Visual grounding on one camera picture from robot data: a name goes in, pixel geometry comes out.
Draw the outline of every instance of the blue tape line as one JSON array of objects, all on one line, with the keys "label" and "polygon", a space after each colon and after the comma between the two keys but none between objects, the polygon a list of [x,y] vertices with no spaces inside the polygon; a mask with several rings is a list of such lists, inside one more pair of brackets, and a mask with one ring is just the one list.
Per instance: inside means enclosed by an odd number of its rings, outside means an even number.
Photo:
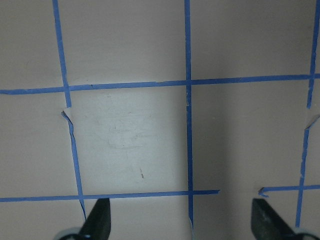
[{"label": "blue tape line", "polygon": [[[320,73],[315,74],[316,78],[320,78]],[[217,78],[217,79],[199,79],[192,80],[191,85],[211,85],[211,84],[237,84],[251,82],[271,82],[271,81],[294,81],[308,80],[309,75],[279,75],[279,76],[255,76],[255,77],[235,77],[235,78]],[[147,81],[147,82],[128,82],[128,83],[106,83],[106,84],[85,84],[69,86],[70,91],[83,90],[103,90],[103,89],[125,89],[125,88],[150,88],[150,87],[170,87],[170,86],[186,86],[189,82],[185,80],[177,81]],[[47,88],[31,88],[31,89],[0,89],[0,94],[8,95],[28,95],[28,94],[47,94],[66,92],[65,87],[47,87]]]},{"label": "blue tape line", "polygon": [[62,93],[64,88],[59,87],[46,87],[46,88],[31,88],[31,89],[3,89],[0,94],[7,95],[27,95],[27,94],[48,94],[48,93]]},{"label": "blue tape line", "polygon": [[259,190],[259,195],[265,198],[268,198],[269,196],[266,195],[266,192],[280,192],[280,191],[294,191],[299,190],[299,186],[268,186],[263,187]]},{"label": "blue tape line", "polygon": [[275,75],[275,76],[246,76],[231,78],[215,78],[215,79],[198,79],[192,80],[192,85],[210,85],[210,84],[238,84],[253,82],[271,82],[271,81],[293,81],[308,80],[310,75]]},{"label": "blue tape line", "polygon": [[[300,186],[266,186],[259,190],[258,194],[262,197],[268,198],[267,192],[281,192],[281,191],[298,191]],[[303,186],[303,190],[320,190],[320,185]]]},{"label": "blue tape line", "polygon": [[59,201],[59,200],[78,200],[79,196],[27,196],[27,197],[4,197],[0,198],[0,203],[8,202],[39,202],[39,201]]},{"label": "blue tape line", "polygon": [[100,89],[131,89],[131,88],[150,88],[167,86],[185,86],[185,80],[178,81],[146,81],[146,82],[127,82],[127,83],[106,83],[106,84],[87,84],[70,86],[70,91],[100,90]]},{"label": "blue tape line", "polygon": [[306,107],[311,108],[312,93],[314,91],[315,84],[315,71],[316,71],[316,56],[317,56],[317,44],[319,35],[319,16],[320,16],[320,0],[316,0],[315,14],[314,14],[314,25],[313,25],[313,39],[312,39],[312,52],[311,52],[311,63],[310,63],[310,80],[309,90]]},{"label": "blue tape line", "polygon": [[196,190],[196,191],[193,191],[193,195],[216,195],[219,193],[220,193],[220,190]]},{"label": "blue tape line", "polygon": [[149,198],[149,197],[166,197],[166,196],[185,196],[185,195],[188,195],[188,194],[189,194],[188,191],[139,192],[139,193],[85,195],[84,199]]},{"label": "blue tape line", "polygon": [[309,185],[309,186],[303,186],[304,190],[316,190],[320,189],[320,185]]},{"label": "blue tape line", "polygon": [[[195,195],[216,195],[220,190],[200,190],[194,191]],[[147,197],[166,197],[166,196],[187,196],[189,191],[161,191],[161,192],[139,192],[139,193],[119,193],[119,194],[97,194],[84,195],[83,199],[125,199],[125,198],[147,198]],[[40,202],[40,201],[61,201],[79,200],[78,195],[69,196],[27,196],[27,197],[4,197],[0,198],[0,203],[7,202]]]},{"label": "blue tape line", "polygon": [[56,34],[56,41],[57,41],[57,45],[58,45],[65,102],[66,102],[66,107],[70,108],[71,107],[71,97],[70,97],[69,84],[67,81],[67,67],[66,67],[66,60],[65,60],[64,44],[62,42],[62,31],[61,31],[58,0],[52,0],[52,6],[53,6],[53,14],[54,14],[54,20],[55,20],[55,34]]},{"label": "blue tape line", "polygon": [[75,139],[75,135],[74,135],[74,125],[64,111],[61,113],[61,115],[68,121],[68,125],[69,125],[69,133],[70,133],[70,137],[71,137],[71,150],[72,150],[72,158],[73,158],[73,165],[74,165],[74,172],[75,172],[76,187],[77,187],[77,191],[78,191],[79,201],[80,201],[80,204],[81,204],[81,207],[83,210],[84,218],[86,218],[86,209],[85,209],[84,194],[82,191],[82,184],[81,184],[77,144],[76,144],[76,139]]},{"label": "blue tape line", "polygon": [[188,212],[192,226],[194,225],[194,186],[193,186],[193,154],[192,154],[192,81],[191,81],[191,24],[190,0],[184,0],[185,31],[185,78],[186,78],[186,136],[188,164]]},{"label": "blue tape line", "polygon": [[305,175],[306,175],[306,159],[308,154],[308,140],[309,140],[309,132],[310,128],[316,123],[316,121],[320,118],[318,115],[315,120],[304,130],[303,136],[303,152],[302,152],[302,162],[301,162],[301,169],[300,169],[300,181],[299,181],[299,193],[298,193],[298,201],[296,206],[296,215],[295,215],[295,227],[300,227],[300,220],[301,220],[301,209],[302,209],[302,202],[303,202],[303,195],[304,195],[304,184],[305,184]]}]

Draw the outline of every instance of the scuff mark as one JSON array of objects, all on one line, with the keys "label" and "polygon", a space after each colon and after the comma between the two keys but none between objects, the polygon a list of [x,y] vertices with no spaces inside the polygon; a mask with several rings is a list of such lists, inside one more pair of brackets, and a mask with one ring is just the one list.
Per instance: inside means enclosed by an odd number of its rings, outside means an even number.
[{"label": "scuff mark", "polygon": [[141,174],[142,179],[144,179],[145,177],[144,177],[144,174],[142,173],[142,169],[141,168],[140,168],[140,174]]}]

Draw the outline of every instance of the white surface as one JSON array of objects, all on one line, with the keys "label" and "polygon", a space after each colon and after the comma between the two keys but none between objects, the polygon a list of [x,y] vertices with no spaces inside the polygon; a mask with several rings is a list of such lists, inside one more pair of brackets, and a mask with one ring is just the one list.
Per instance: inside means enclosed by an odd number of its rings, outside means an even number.
[{"label": "white surface", "polygon": [[65,104],[63,93],[0,95],[0,197],[78,194]]},{"label": "white surface", "polygon": [[190,2],[192,79],[309,74],[314,0]]},{"label": "white surface", "polygon": [[[183,0],[59,7],[70,85],[185,79]],[[308,74],[314,13],[314,0],[192,0],[192,78]],[[52,1],[2,1],[0,22],[0,89],[62,86]],[[320,113],[319,80],[311,110],[307,92],[307,80],[192,87],[194,189],[221,189],[194,197],[196,240],[253,239],[258,190],[299,184],[304,128]],[[188,189],[184,86],[71,98],[84,194]],[[0,95],[1,198],[77,194],[65,107],[64,93]],[[310,130],[306,184],[320,184],[319,129]],[[304,193],[301,226],[311,230],[318,193]],[[292,226],[298,192],[267,194]],[[111,239],[189,239],[187,198],[112,199]],[[88,213],[94,202],[86,201]],[[53,239],[83,223],[76,200],[0,203],[0,213],[0,239]]]},{"label": "white surface", "polygon": [[70,85],[186,79],[183,0],[63,0]]},{"label": "white surface", "polygon": [[[86,200],[87,213],[95,200]],[[110,200],[109,240],[191,240],[188,196],[118,198]]]},{"label": "white surface", "polygon": [[1,202],[0,212],[0,239],[53,240],[84,222],[77,200]]},{"label": "white surface", "polygon": [[194,188],[297,185],[307,91],[307,81],[194,86]]},{"label": "white surface", "polygon": [[187,190],[186,88],[72,92],[85,194]]},{"label": "white surface", "polygon": [[0,89],[62,86],[52,1],[0,2]]}]

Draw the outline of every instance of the white tile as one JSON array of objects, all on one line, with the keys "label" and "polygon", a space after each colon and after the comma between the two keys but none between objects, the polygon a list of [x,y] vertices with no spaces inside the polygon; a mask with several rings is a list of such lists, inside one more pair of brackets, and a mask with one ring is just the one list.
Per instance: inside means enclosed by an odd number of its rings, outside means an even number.
[{"label": "white tile", "polygon": [[[267,202],[290,225],[294,224],[297,192],[272,192]],[[226,192],[194,196],[194,234],[197,240],[255,240],[251,231],[251,207],[258,192]]]},{"label": "white tile", "polygon": [[[96,200],[86,200],[89,213]],[[110,200],[109,240],[191,240],[187,196],[117,198]]]},{"label": "white tile", "polygon": [[315,1],[191,1],[192,79],[309,74]]},{"label": "white tile", "polygon": [[72,92],[85,194],[187,190],[183,86]]},{"label": "white tile", "polygon": [[0,95],[0,196],[76,195],[63,93]]},{"label": "white tile", "polygon": [[317,237],[320,236],[320,209],[318,199],[320,190],[306,190],[303,192],[300,227]]},{"label": "white tile", "polygon": [[51,1],[0,3],[0,89],[62,86]]},{"label": "white tile", "polygon": [[71,85],[185,80],[183,0],[59,5]]},{"label": "white tile", "polygon": [[307,81],[192,88],[196,190],[297,185]]},{"label": "white tile", "polygon": [[77,200],[0,202],[0,212],[1,239],[58,240],[84,222]]}]

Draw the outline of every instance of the blue painter's tape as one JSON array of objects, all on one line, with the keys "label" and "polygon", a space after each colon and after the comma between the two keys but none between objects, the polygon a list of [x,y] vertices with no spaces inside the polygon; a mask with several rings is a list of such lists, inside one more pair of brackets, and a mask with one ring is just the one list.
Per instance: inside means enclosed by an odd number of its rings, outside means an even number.
[{"label": "blue painter's tape", "polygon": [[311,124],[304,130],[303,136],[303,152],[302,152],[302,162],[300,169],[300,181],[299,181],[299,193],[298,193],[298,201],[296,206],[296,215],[295,215],[295,227],[300,227],[300,219],[301,219],[301,209],[303,202],[303,194],[304,194],[304,184],[305,184],[305,174],[306,174],[306,159],[308,154],[308,140],[309,140],[309,132],[310,128],[318,121],[320,115],[316,116],[316,118],[312,121]]},{"label": "blue painter's tape", "polygon": [[84,199],[104,199],[104,198],[126,199],[126,198],[148,198],[148,197],[185,196],[185,195],[188,195],[188,191],[162,191],[162,192],[85,195]]},{"label": "blue painter's tape", "polygon": [[193,191],[193,195],[216,195],[219,193],[220,193],[220,190],[196,190],[196,191]]},{"label": "blue painter's tape", "polygon": [[[191,85],[211,85],[211,84],[236,84],[250,82],[272,82],[272,81],[294,81],[308,80],[309,75],[279,75],[279,76],[255,76],[255,77],[235,77],[235,78],[217,78],[217,79],[199,79],[192,80]],[[163,82],[128,82],[128,83],[106,83],[106,84],[85,84],[68,86],[70,91],[83,90],[103,90],[103,89],[125,89],[125,88],[151,88],[151,87],[170,87],[170,86],[186,86],[189,82],[185,80],[163,81]],[[69,91],[62,86],[47,88],[31,88],[31,89],[0,89],[0,94],[7,95],[28,95],[28,94],[48,94],[62,93],[69,94]]]},{"label": "blue painter's tape", "polygon": [[[259,190],[258,194],[262,197],[268,198],[267,192],[281,192],[281,191],[298,191],[300,186],[266,186]],[[303,186],[303,190],[320,190],[320,185]]]},{"label": "blue painter's tape", "polygon": [[190,0],[184,0],[184,31],[185,31],[185,77],[191,81],[191,23]]},{"label": "blue painter's tape", "polygon": [[60,201],[78,200],[79,196],[30,196],[30,197],[4,197],[0,198],[0,203],[8,202],[38,202],[38,201]]},{"label": "blue painter's tape", "polygon": [[311,51],[311,63],[310,63],[310,79],[309,79],[309,90],[307,97],[306,107],[311,108],[312,94],[314,91],[315,84],[315,71],[316,71],[316,56],[317,56],[317,44],[319,35],[319,16],[320,16],[320,0],[316,1],[314,24],[313,24],[313,38],[312,38],[312,51]]},{"label": "blue painter's tape", "polygon": [[193,187],[193,153],[192,153],[192,81],[191,81],[191,23],[190,0],[184,0],[185,31],[185,77],[186,77],[186,137],[188,165],[188,212],[190,222],[194,225],[194,187]]},{"label": "blue painter's tape", "polygon": [[[194,191],[194,195],[216,195],[220,190],[200,190]],[[189,191],[160,191],[160,192],[138,192],[138,193],[119,193],[119,194],[99,194],[83,195],[83,199],[126,199],[126,198],[147,198],[147,197],[169,197],[169,196],[188,196]],[[69,196],[31,196],[31,197],[4,197],[0,198],[0,203],[7,202],[40,202],[40,201],[60,201],[60,200],[79,200],[79,195]]]},{"label": "blue painter's tape", "polygon": [[268,198],[269,196],[265,194],[267,192],[281,192],[294,190],[299,190],[299,186],[268,186],[261,188],[258,194],[262,197]]},{"label": "blue painter's tape", "polygon": [[309,186],[303,186],[304,190],[316,190],[320,189],[320,185],[309,185]]},{"label": "blue painter's tape", "polygon": [[192,85],[292,81],[292,80],[308,80],[309,78],[310,78],[310,75],[247,76],[247,77],[231,77],[231,78],[216,78],[216,79],[198,79],[198,80],[192,80]]},{"label": "blue painter's tape", "polygon": [[106,84],[87,84],[69,86],[70,91],[101,90],[101,89],[132,89],[150,87],[185,86],[185,80],[178,81],[147,81],[147,82],[127,82],[127,83],[106,83]]},{"label": "blue painter's tape", "polygon": [[64,44],[62,41],[62,31],[61,31],[58,0],[52,0],[52,6],[53,6],[53,14],[54,14],[54,20],[55,20],[55,34],[56,34],[56,41],[58,45],[62,82],[64,86],[65,102],[66,102],[66,107],[70,108],[71,97],[70,97],[69,84],[67,81],[67,67],[66,67]]},{"label": "blue painter's tape", "polygon": [[68,121],[68,125],[69,125],[69,133],[70,133],[70,137],[71,137],[71,150],[72,150],[72,157],[73,157],[76,187],[78,190],[79,201],[80,201],[80,204],[81,204],[81,207],[83,210],[84,218],[86,218],[86,209],[85,209],[84,194],[82,191],[82,184],[81,184],[77,144],[76,144],[76,139],[75,139],[75,135],[74,135],[74,124],[71,122],[70,118],[67,116],[67,114],[64,111],[61,113],[61,115]]},{"label": "blue painter's tape", "polygon": [[7,95],[27,95],[27,94],[48,94],[48,93],[62,93],[64,88],[59,87],[47,87],[47,88],[32,88],[32,89],[8,89],[0,90],[0,94]]}]

